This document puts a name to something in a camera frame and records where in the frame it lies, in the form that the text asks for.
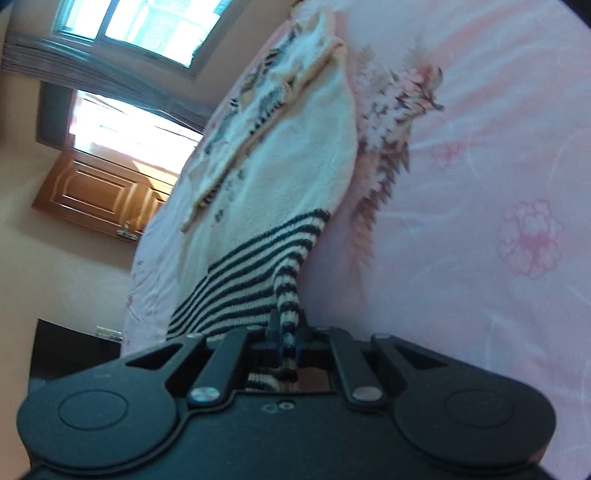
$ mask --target stripe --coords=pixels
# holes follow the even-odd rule
[[[261,391],[265,391],[265,392],[276,392],[277,388],[276,386],[272,385],[272,384],[268,384],[262,381],[253,381],[253,380],[248,380],[246,382],[246,388],[251,388],[253,390],[261,390]]]
[[[283,263],[283,262],[285,262],[287,260],[295,260],[295,261],[298,262],[299,265],[301,265],[304,262],[304,257],[302,255],[300,255],[299,253],[297,253],[297,252],[291,252],[291,253],[285,255],[273,267],[271,267],[269,270],[267,270],[266,272],[264,272],[263,275],[258,275],[257,277],[253,277],[250,280],[248,280],[248,281],[246,281],[246,282],[244,282],[242,284],[237,284],[237,285],[234,285],[232,287],[229,287],[226,290],[223,290],[222,292],[220,292],[219,294],[217,294],[216,296],[214,296],[211,300],[209,300],[206,304],[204,304],[202,306],[202,308],[200,308],[194,315],[191,315],[189,317],[189,319],[192,318],[192,320],[189,320],[189,321],[191,321],[191,323],[195,325],[195,328],[198,328],[198,329],[207,328],[208,326],[210,326],[212,324],[212,322],[214,322],[214,320],[209,320],[205,324],[201,325],[201,323],[204,322],[206,320],[206,318],[207,318],[204,315],[202,315],[203,310],[205,308],[207,308],[211,304],[215,303],[216,301],[218,301],[218,300],[226,297],[230,293],[234,293],[236,291],[244,290],[244,289],[246,289],[248,287],[255,286],[255,285],[261,283],[262,281],[269,279],[270,276],[273,274],[273,271],[281,263]]]
[[[175,325],[174,325],[173,330],[176,330],[180,324],[186,322],[189,318],[191,318],[191,317],[194,318],[195,316],[200,315],[201,312],[203,311],[203,308],[210,306],[213,302],[218,301],[221,298],[224,298],[225,296],[227,296],[230,293],[234,293],[236,291],[243,290],[248,286],[252,286],[253,284],[250,283],[250,281],[247,281],[245,284],[237,284],[237,285],[234,285],[230,288],[227,288],[226,290],[223,290],[222,292],[220,292],[218,295],[214,296],[211,300],[206,302],[206,304],[203,307],[201,307],[201,305],[203,305],[203,302],[206,301],[207,298],[212,293],[214,293],[219,288],[223,287],[223,285],[230,283],[232,281],[235,281],[241,277],[244,277],[245,275],[248,275],[249,273],[252,273],[253,270],[256,270],[257,268],[262,267],[263,265],[269,263],[274,257],[276,257],[277,255],[280,255],[285,250],[290,249],[290,248],[294,248],[294,247],[302,247],[302,248],[305,248],[306,250],[309,251],[312,249],[313,243],[308,239],[299,239],[299,240],[292,240],[291,242],[287,242],[286,244],[282,245],[280,248],[276,249],[274,252],[257,260],[253,264],[251,264],[251,265],[249,265],[249,266],[247,266],[247,267],[245,267],[245,268],[243,268],[231,275],[228,275],[227,277],[224,277],[219,282],[217,282],[216,284],[212,285],[207,290],[205,290],[205,288],[209,285],[210,281],[215,279],[214,277],[216,275],[213,275],[212,277],[210,277],[210,280],[207,282],[207,284],[205,284],[203,286],[202,292],[199,293],[195,297],[195,299],[193,300],[193,302],[191,303],[190,306],[186,307],[186,313],[183,314],[183,318],[179,317],[174,321]],[[300,265],[304,262],[304,257],[301,254],[297,254],[296,256],[286,255],[284,257],[284,259],[287,259],[287,258],[292,258],[293,260],[296,260]],[[272,271],[268,271],[269,277],[271,276],[271,274],[272,274]]]
[[[208,283],[210,283],[213,280],[216,280],[217,278],[219,278],[221,275],[223,275],[224,273],[226,273],[228,270],[230,270],[231,268],[235,268],[236,266],[238,266],[240,263],[243,263],[247,260],[250,260],[252,257],[257,256],[258,254],[264,252],[266,249],[272,247],[273,245],[275,245],[276,243],[279,243],[283,240],[288,239],[289,237],[296,235],[298,233],[307,233],[309,235],[314,236],[314,240],[316,240],[320,234],[321,234],[321,230],[320,228],[313,226],[313,225],[303,225],[303,226],[299,226],[298,228],[289,231],[289,232],[285,232],[282,233],[279,237],[277,237],[276,239],[270,241],[269,243],[257,248],[256,250],[251,251],[250,253],[243,255],[242,257],[238,258],[236,261],[232,262],[231,264],[227,265],[226,267],[224,267],[222,270],[218,271],[217,273],[210,275],[210,273],[212,273],[218,266],[220,266],[221,264],[216,262],[215,264],[212,264],[211,267],[209,267],[207,269],[207,276],[205,276],[195,287],[195,289],[193,290],[193,292],[191,292],[191,295],[188,296],[185,301],[182,302],[182,304],[176,309],[176,311],[173,313],[173,321],[171,322],[171,324],[175,324],[177,323],[179,320],[181,320],[181,317],[185,316],[185,314],[187,313],[187,310],[189,308],[188,303],[194,303],[194,299],[198,296],[201,295],[203,289],[205,288],[205,286],[203,285],[203,282],[205,280],[207,280]]]
[[[222,310],[225,310],[230,307],[236,307],[238,305],[243,305],[245,303],[253,303],[256,300],[268,299],[269,297],[272,297],[273,294],[274,294],[274,292],[271,287],[265,288],[264,290],[257,291],[255,293],[250,294],[250,295],[244,295],[242,297],[237,297],[235,299],[225,301],[225,302],[221,303],[220,305],[217,305],[216,307],[212,308],[211,310],[208,310],[202,316],[209,317],[211,315],[219,313]]]
[[[300,312],[300,304],[294,301],[286,301],[279,306],[279,314],[284,314],[285,312]]]
[[[237,312],[229,312],[229,313],[225,313],[223,315],[220,315],[220,316],[210,320],[210,322],[208,322],[208,323],[210,323],[209,326],[213,326],[216,323],[224,322],[225,320],[236,320],[236,319],[241,319],[241,318],[245,318],[245,317],[268,315],[268,314],[271,314],[271,310],[276,307],[277,306],[274,303],[268,303],[266,305],[253,307],[250,309],[238,310]],[[210,330],[207,333],[207,335],[210,336],[210,335],[219,335],[221,333],[227,333],[230,330],[232,330],[233,328],[235,328],[235,326],[232,326],[232,325],[218,326],[218,327],[214,328],[213,330]]]
[[[222,322],[225,320],[238,320],[238,319],[242,319],[244,317],[256,317],[256,316],[260,316],[260,315],[269,315],[271,313],[271,310],[276,308],[276,305],[274,303],[270,303],[270,304],[265,304],[262,306],[258,306],[258,307],[253,307],[250,309],[243,309],[243,310],[237,310],[235,312],[230,312],[230,313],[226,313],[224,315],[221,315],[217,318],[215,318],[215,322]],[[209,332],[207,334],[207,336],[213,336],[213,335],[220,335],[222,333],[228,333],[230,330],[236,328],[238,325],[242,325],[240,322],[232,322],[232,323],[228,323],[227,325],[224,326],[219,326],[217,327],[215,330],[212,330],[211,332]],[[244,325],[253,325],[252,322],[244,322]],[[184,335],[186,332],[181,332],[178,335],[174,335],[174,336],[170,336],[170,338],[175,338],[178,337],[180,335]]]
[[[265,238],[269,238],[270,236],[275,235],[277,232],[284,230],[285,228],[292,226],[298,222],[301,222],[302,220],[306,220],[307,218],[310,218],[310,217],[320,219],[324,223],[326,223],[330,219],[330,213],[327,212],[326,210],[316,209],[313,212],[302,213],[298,216],[295,216],[291,220],[288,220],[286,223],[283,223],[282,225],[275,227],[272,230],[268,230],[265,233],[262,233],[256,237],[250,239],[248,242],[243,243],[242,245],[236,247],[230,253],[224,255],[220,260],[211,264],[211,266],[209,267],[210,270],[215,270],[218,266],[225,263],[227,260],[232,258],[234,255],[241,252],[242,250],[247,249],[248,247],[253,246],[255,243],[258,243],[260,240],[263,240]]]
[[[297,293],[297,285],[294,283],[282,283],[275,288],[275,295],[281,297],[286,293]]]

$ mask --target beige wall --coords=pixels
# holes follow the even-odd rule
[[[0,76],[0,479],[27,457],[15,428],[38,318],[121,331],[134,249],[31,208],[59,153],[34,142],[39,82]]]
[[[96,54],[167,90],[215,108],[275,29],[288,18],[295,0],[251,0],[216,47],[196,79],[163,70],[142,56],[104,47]],[[17,0],[11,31],[50,37],[60,0]],[[72,44],[86,49],[83,44]]]

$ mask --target window frame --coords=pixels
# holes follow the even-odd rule
[[[82,37],[80,35],[64,32],[63,28],[67,22],[67,17],[72,10],[72,4],[74,0],[61,0],[59,8],[57,10],[56,19],[53,24],[53,34],[57,38],[65,40],[74,40],[78,43],[82,43],[90,48],[96,46],[98,48],[106,47],[113,50],[122,51],[134,56],[141,56],[148,60],[150,63],[155,63],[167,70],[171,70],[174,73],[181,74],[183,76],[191,77],[195,79],[197,75],[203,70],[207,64],[213,52],[226,36],[228,31],[232,28],[234,22],[238,19],[242,11],[252,0],[232,0],[232,2],[226,7],[223,14],[220,16],[216,25],[213,27],[207,38],[199,47],[197,54],[193,57],[191,65],[189,67],[178,63],[174,60],[168,59],[162,55],[146,50],[142,47],[138,47],[131,43],[127,43],[114,38],[106,36],[107,28],[113,18],[115,10],[121,0],[111,0],[103,21],[100,25],[99,31],[95,39]]]

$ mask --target pink flower print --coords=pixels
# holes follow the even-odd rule
[[[435,145],[431,153],[437,168],[443,171],[459,165],[464,157],[466,146],[464,142],[448,142]]]
[[[561,258],[558,234],[563,226],[552,216],[550,202],[521,202],[507,208],[497,232],[499,255],[513,275],[539,278]]]
[[[423,80],[423,75],[421,75],[417,69],[410,69],[409,71],[404,72],[398,81],[400,82],[404,93],[412,95],[414,92],[418,92],[421,89],[421,83]]]

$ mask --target pink bedsheet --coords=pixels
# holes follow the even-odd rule
[[[543,465],[583,480],[591,472],[591,30],[558,0],[307,0],[299,14],[320,4],[339,12],[369,142],[379,144],[387,107],[369,122],[362,110],[389,101],[388,75],[407,75],[413,88],[420,72],[405,67],[413,49],[441,67],[445,110],[414,122],[411,170],[377,213],[368,267],[349,244],[361,174],[374,168],[360,160],[358,181],[298,280],[310,321],[359,338],[391,332],[537,387],[558,414]],[[163,341],[176,306],[188,169],[191,161],[138,246],[124,354]]]

